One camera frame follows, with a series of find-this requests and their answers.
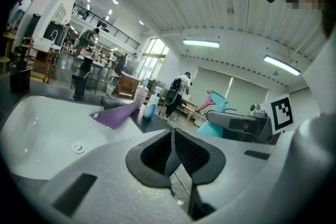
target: person wearing backpack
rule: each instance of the person wearing backpack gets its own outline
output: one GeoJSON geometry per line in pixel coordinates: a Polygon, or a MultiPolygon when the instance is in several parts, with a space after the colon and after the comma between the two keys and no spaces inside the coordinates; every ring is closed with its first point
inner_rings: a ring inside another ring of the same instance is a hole
{"type": "Polygon", "coordinates": [[[173,83],[170,87],[170,90],[176,90],[177,95],[176,95],[176,98],[175,98],[174,102],[170,105],[167,105],[166,115],[163,118],[165,121],[169,120],[170,115],[174,112],[174,110],[179,105],[184,92],[186,94],[189,94],[190,86],[191,86],[190,76],[191,76],[191,74],[189,72],[186,72],[185,74],[178,76],[173,81],[173,83]]]}

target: black pants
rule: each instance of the black pants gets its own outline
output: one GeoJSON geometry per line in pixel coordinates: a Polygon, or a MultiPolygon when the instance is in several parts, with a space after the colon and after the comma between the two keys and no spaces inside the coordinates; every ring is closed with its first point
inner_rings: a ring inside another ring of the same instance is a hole
{"type": "Polygon", "coordinates": [[[174,110],[180,104],[181,99],[182,99],[182,95],[177,94],[174,102],[172,104],[170,104],[170,105],[167,105],[166,115],[170,116],[171,114],[173,114],[174,110]]]}

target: sink drain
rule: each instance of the sink drain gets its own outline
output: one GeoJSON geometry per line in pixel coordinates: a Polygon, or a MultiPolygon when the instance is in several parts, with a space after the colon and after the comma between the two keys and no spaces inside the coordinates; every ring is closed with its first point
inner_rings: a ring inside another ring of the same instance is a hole
{"type": "Polygon", "coordinates": [[[71,145],[71,149],[76,154],[81,154],[85,151],[85,143],[84,142],[73,142],[71,145]]]}

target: pink plastic object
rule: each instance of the pink plastic object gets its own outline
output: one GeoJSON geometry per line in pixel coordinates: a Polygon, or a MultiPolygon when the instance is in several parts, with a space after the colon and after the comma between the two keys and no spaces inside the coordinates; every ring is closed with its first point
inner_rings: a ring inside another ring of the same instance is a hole
{"type": "Polygon", "coordinates": [[[112,128],[117,129],[135,110],[139,107],[139,102],[121,106],[119,108],[108,109],[93,113],[90,116],[99,123],[112,128]]]}
{"type": "Polygon", "coordinates": [[[205,109],[208,105],[213,105],[213,104],[215,104],[215,102],[210,97],[208,97],[206,99],[206,101],[204,102],[204,104],[202,104],[198,109],[196,109],[196,111],[200,111],[202,109],[205,109]]]}

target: black countertop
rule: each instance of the black countertop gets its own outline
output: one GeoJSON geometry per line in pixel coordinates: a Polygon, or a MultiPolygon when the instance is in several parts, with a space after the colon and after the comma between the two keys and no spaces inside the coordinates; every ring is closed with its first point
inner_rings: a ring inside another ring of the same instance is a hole
{"type": "MultiPolygon", "coordinates": [[[[5,119],[15,105],[27,95],[44,95],[51,96],[69,101],[78,101],[72,97],[72,91],[54,87],[45,83],[30,80],[30,88],[22,92],[14,92],[10,89],[9,74],[0,78],[0,122],[5,119]]],[[[101,96],[87,94],[84,100],[78,101],[89,104],[101,105],[101,96]]],[[[144,106],[140,110],[136,110],[130,117],[136,123],[143,133],[153,132],[162,129],[172,129],[170,125],[155,115],[148,120],[143,117],[144,106]]]]}

